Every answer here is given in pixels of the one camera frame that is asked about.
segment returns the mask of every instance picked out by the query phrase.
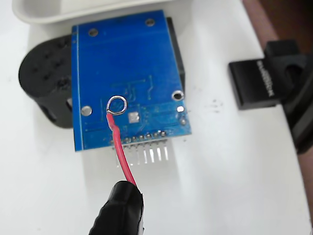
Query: white surface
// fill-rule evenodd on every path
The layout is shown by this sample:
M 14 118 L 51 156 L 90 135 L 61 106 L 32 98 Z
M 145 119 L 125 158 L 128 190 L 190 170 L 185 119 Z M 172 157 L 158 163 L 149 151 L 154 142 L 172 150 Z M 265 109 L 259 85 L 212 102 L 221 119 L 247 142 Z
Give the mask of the white surface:
M 145 234 L 309 235 L 282 108 L 239 112 L 235 104 L 227 63 L 262 56 L 241 2 L 181 0 L 94 18 L 160 8 L 178 35 L 193 134 L 168 143 L 168 161 L 131 166 Z M 111 149 L 74 153 L 72 130 L 49 123 L 17 72 L 27 48 L 92 18 L 29 27 L 0 9 L 0 234 L 87 235 L 123 174 Z
M 12 8 L 26 23 L 45 24 L 163 1 L 170 0 L 12 0 Z

